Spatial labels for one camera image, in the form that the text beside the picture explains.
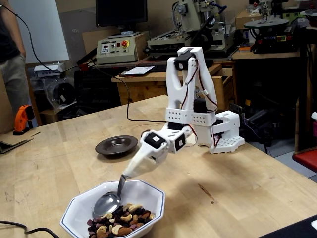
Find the white gripper with motor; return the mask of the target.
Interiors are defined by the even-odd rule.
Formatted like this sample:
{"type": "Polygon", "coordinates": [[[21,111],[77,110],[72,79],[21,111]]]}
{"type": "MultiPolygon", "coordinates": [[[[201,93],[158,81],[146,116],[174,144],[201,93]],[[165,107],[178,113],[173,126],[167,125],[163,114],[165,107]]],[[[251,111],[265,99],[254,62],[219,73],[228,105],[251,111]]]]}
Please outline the white gripper with motor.
{"type": "Polygon", "coordinates": [[[155,170],[168,155],[169,143],[155,131],[145,131],[141,136],[141,148],[123,171],[127,178],[135,178],[155,170]]]}

